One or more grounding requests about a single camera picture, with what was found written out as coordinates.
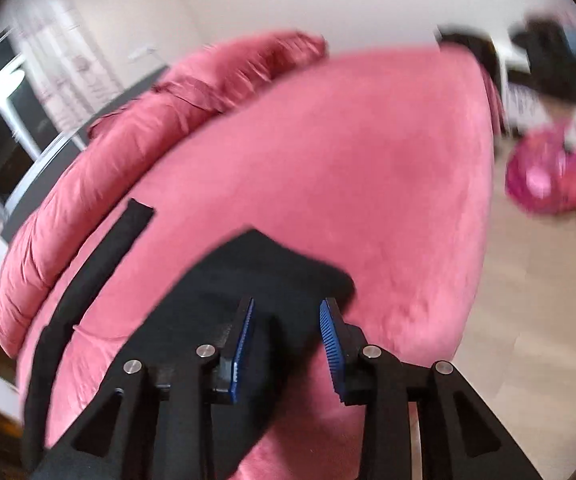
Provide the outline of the pink bag on floor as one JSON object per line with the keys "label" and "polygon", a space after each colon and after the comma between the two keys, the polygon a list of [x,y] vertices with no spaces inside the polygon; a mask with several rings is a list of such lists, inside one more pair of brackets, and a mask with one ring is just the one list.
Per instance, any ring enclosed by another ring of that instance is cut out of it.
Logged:
{"label": "pink bag on floor", "polygon": [[510,154],[505,192],[540,216],[576,214],[576,124],[560,120],[529,130]]}

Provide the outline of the dark window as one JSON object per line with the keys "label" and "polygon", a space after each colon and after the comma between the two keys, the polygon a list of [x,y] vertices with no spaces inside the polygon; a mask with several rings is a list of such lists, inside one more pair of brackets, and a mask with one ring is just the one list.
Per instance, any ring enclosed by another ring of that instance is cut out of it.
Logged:
{"label": "dark window", "polygon": [[30,66],[7,32],[0,34],[0,204],[50,143],[58,129],[30,84]]}

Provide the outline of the grey bed headboard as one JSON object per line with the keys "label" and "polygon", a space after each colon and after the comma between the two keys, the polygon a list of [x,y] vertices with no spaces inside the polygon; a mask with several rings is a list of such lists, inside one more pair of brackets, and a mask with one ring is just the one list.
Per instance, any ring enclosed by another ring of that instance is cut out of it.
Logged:
{"label": "grey bed headboard", "polygon": [[89,144],[89,127],[99,118],[118,110],[132,99],[143,94],[169,68],[162,65],[152,73],[137,81],[109,104],[91,116],[76,131],[60,134],[24,174],[6,203],[7,219],[3,222],[0,237],[10,243],[18,229],[30,214],[46,198],[49,191],[59,180],[61,174],[74,162],[75,158]]}

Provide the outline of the pink bed with blanket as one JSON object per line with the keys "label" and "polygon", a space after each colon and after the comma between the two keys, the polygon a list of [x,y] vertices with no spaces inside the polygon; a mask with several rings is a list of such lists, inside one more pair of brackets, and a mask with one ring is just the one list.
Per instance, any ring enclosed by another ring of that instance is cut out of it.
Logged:
{"label": "pink bed with blanket", "polygon": [[68,285],[130,202],[150,207],[147,228],[75,325],[46,445],[177,281],[251,228],[349,273],[350,317],[398,356],[419,365],[452,356],[482,269],[495,100],[460,44],[327,55],[175,144],[82,243],[15,357],[25,402],[39,336]]}

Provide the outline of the white wall socket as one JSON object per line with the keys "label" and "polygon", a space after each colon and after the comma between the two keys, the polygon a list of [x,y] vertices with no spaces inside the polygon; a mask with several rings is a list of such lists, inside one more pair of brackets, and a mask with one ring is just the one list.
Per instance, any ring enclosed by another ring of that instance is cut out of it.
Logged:
{"label": "white wall socket", "polygon": [[128,54],[127,59],[129,62],[134,63],[140,60],[140,58],[144,58],[145,56],[148,55],[154,55],[155,52],[157,52],[157,49],[155,49],[152,46],[142,46],[135,49],[134,51],[131,51]]}

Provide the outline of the pink rolled duvet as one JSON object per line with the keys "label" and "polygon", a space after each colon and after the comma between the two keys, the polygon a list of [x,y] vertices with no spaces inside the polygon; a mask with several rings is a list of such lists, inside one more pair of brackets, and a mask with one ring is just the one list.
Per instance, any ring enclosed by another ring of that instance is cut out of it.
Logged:
{"label": "pink rolled duvet", "polygon": [[291,70],[328,54],[299,30],[211,44],[176,62],[138,98],[102,116],[91,141],[22,223],[0,269],[0,347],[15,358],[34,316],[82,243],[175,144]]}

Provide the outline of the right patterned window curtain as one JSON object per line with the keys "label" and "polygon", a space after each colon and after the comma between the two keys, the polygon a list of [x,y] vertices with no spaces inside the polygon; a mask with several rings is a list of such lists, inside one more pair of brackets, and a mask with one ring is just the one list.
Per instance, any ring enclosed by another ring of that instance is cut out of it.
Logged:
{"label": "right patterned window curtain", "polygon": [[8,0],[12,42],[56,130],[80,127],[123,91],[63,0]]}

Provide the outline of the black embroidered pants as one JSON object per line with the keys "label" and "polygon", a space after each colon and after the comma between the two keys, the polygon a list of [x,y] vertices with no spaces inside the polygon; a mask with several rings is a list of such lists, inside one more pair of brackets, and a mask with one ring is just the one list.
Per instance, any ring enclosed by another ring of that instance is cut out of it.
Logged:
{"label": "black embroidered pants", "polygon": [[[319,336],[326,298],[347,304],[345,272],[248,230],[196,263],[123,344],[94,399],[46,445],[56,373],[75,325],[147,228],[130,202],[68,285],[35,349],[22,457],[34,479],[226,479],[263,436],[290,375]],[[238,402],[216,404],[218,348],[240,300],[255,301]]]}

